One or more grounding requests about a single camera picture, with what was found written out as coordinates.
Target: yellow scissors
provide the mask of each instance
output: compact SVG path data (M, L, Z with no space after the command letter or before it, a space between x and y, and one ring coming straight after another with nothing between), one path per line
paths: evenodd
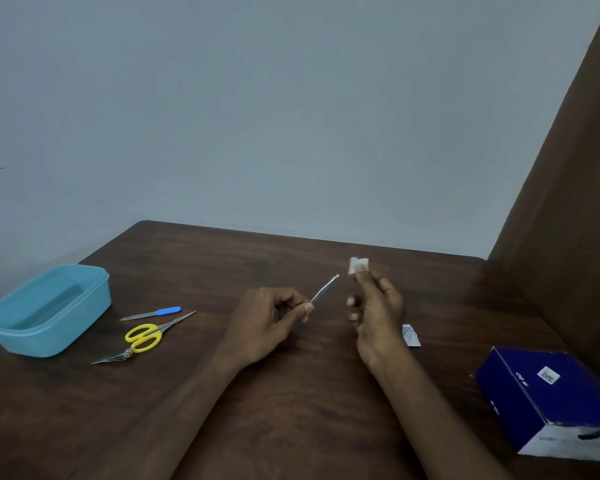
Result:
M140 354L142 352L147 352L147 350L151 350L156 345L158 345L162 339L162 334L167 331L170 327L176 325L176 323L183 321L185 318L193 315L195 312L188 313L186 315L181 316L180 318L176 318L176 320L172 320L164 325L154 325L153 323L144 323L142 325L138 325L135 328L132 328L125 335L125 340L131 344L131 346L122 352L122 354L113 355L112 357L106 357L97 362L93 363L103 363L103 362L117 362L119 360L127 360L133 354ZM144 347L141 347L143 344L147 342L151 342Z

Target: plastic container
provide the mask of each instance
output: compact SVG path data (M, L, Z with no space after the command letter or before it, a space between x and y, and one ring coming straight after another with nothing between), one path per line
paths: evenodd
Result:
M101 267L55 267L0 300L0 345L49 357L67 348L111 305Z

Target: person's right hand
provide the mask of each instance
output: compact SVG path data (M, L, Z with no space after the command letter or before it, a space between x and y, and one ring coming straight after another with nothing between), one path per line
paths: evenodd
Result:
M372 372L380 359L396 347L405 347L401 325L404 300L391 282L365 266L356 266L354 277L362 296L347 298L349 320L358 332L358 352Z

